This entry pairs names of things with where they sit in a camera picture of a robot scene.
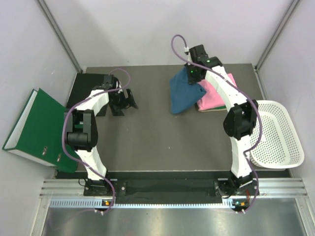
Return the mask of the blue t shirt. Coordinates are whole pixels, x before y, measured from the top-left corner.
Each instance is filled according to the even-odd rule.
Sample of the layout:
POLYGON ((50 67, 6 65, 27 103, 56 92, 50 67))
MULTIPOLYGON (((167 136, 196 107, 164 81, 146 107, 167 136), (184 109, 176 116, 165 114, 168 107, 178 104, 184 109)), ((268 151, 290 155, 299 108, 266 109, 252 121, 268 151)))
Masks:
POLYGON ((183 67, 170 79, 170 112, 179 114, 199 101, 206 90, 200 84, 189 84, 187 70, 183 67))

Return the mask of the pink t shirt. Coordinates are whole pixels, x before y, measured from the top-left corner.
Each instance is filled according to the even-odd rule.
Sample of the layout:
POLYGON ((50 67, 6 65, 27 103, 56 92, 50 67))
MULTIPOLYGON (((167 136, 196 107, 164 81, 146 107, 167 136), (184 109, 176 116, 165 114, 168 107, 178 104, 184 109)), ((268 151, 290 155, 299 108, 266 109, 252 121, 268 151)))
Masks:
POLYGON ((198 110, 207 110, 219 106, 225 106, 220 95, 208 81, 202 80, 199 84, 205 89, 206 94, 198 100, 198 110))

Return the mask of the white perforated plastic basket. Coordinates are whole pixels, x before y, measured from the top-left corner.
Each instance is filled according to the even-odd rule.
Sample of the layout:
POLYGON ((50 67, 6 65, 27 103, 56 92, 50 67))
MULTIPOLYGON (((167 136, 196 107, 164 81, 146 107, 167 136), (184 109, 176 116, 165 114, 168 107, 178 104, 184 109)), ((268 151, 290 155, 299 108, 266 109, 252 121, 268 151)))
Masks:
POLYGON ((258 100, 262 137, 250 151, 253 164, 268 169, 290 169, 304 162, 304 151, 285 106, 271 100, 258 100))

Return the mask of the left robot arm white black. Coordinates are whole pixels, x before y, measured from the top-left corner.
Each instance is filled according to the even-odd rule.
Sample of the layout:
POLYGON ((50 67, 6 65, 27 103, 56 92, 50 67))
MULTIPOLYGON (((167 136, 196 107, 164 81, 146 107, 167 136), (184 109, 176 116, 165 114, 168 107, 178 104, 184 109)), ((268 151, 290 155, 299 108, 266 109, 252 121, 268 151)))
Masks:
POLYGON ((98 130, 95 118, 101 109, 107 107, 114 116, 123 116, 124 109, 138 108, 131 89, 122 86, 113 74, 105 74, 100 85, 93 87, 87 98, 65 114, 63 147, 69 146, 87 170, 85 196, 106 196, 115 191, 96 147, 98 130))

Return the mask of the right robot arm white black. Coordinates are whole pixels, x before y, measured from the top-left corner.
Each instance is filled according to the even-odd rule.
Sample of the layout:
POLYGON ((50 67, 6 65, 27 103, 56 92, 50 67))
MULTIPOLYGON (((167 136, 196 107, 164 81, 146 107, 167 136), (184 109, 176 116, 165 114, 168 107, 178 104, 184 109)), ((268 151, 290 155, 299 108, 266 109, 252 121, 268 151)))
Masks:
POLYGON ((230 137, 232 145, 232 176, 223 183, 217 183, 217 193, 223 198, 240 195, 252 183, 252 170, 244 151, 250 147, 250 136, 256 126, 256 110, 258 103, 250 102, 236 90, 230 77, 217 57, 208 57, 203 45, 192 48, 185 47, 189 62, 188 83, 210 83, 223 100, 227 115, 223 121, 225 133, 230 137))

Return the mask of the green folded t shirt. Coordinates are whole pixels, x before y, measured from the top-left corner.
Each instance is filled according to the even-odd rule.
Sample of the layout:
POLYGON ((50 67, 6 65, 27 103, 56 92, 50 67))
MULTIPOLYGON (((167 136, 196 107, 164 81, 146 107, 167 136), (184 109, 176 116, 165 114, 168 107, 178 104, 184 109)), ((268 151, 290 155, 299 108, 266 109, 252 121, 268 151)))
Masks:
POLYGON ((219 111, 219 110, 226 110, 226 106, 219 106, 219 107, 211 108, 210 110, 211 110, 211 111, 212 111, 212 110, 214 110, 214 111, 216 111, 216 110, 218 110, 218 111, 219 111))

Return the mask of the right aluminium corner post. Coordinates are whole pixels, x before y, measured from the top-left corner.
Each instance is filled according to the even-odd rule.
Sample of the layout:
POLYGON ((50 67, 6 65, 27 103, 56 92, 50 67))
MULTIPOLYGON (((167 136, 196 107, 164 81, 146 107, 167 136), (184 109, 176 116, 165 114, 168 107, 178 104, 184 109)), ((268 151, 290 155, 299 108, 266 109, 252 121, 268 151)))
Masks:
POLYGON ((288 24, 290 18, 292 17, 295 10, 298 8, 301 0, 291 0, 288 8, 285 10, 283 16, 281 17, 279 23, 276 26, 275 31, 273 32, 270 40, 268 41, 266 47, 264 48, 261 56, 258 59, 258 62, 254 66, 256 72, 258 72, 264 65, 266 59, 274 48, 276 42, 279 40, 284 28, 288 24))

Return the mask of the aluminium corner post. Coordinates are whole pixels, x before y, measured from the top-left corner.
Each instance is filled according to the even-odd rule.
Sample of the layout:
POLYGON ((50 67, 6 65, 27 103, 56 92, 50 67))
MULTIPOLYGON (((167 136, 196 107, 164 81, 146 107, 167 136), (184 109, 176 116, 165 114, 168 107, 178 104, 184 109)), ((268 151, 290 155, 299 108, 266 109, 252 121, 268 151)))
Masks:
POLYGON ((258 72, 264 65, 266 59, 274 48, 276 42, 279 40, 284 28, 288 24, 290 18, 292 17, 295 10, 298 8, 301 0, 291 0, 288 8, 285 10, 283 16, 281 17, 279 23, 276 26, 275 31, 273 32, 270 40, 268 41, 266 47, 264 48, 261 56, 258 59, 258 62, 254 66, 256 72, 258 72))
POLYGON ((71 50, 70 45, 68 44, 64 34, 62 33, 62 31, 61 31, 57 21, 55 20, 55 18, 53 16, 49 6, 47 5, 47 3, 44 0, 35 0, 35 2, 39 6, 39 8, 42 11, 43 15, 45 16, 48 24, 52 28, 55 36, 57 37, 60 45, 64 49, 66 55, 70 59, 73 67, 75 68, 77 73, 82 73, 83 69, 81 68, 78 60, 76 59, 73 51, 71 50))

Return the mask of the left aluminium corner post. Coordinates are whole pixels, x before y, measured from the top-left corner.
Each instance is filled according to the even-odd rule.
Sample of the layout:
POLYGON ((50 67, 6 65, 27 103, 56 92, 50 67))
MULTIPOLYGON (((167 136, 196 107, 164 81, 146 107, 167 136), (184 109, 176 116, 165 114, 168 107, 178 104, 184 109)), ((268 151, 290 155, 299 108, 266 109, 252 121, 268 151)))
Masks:
POLYGON ((76 59, 73 51, 71 50, 70 45, 68 44, 64 34, 62 33, 62 31, 61 31, 57 21, 55 20, 55 18, 53 16, 49 6, 47 5, 47 3, 44 0, 35 0, 35 2, 39 6, 39 8, 42 11, 43 15, 45 16, 48 24, 52 28, 55 36, 57 37, 60 45, 64 49, 66 55, 70 59, 73 67, 75 68, 77 73, 82 73, 83 69, 81 68, 78 60, 76 59))

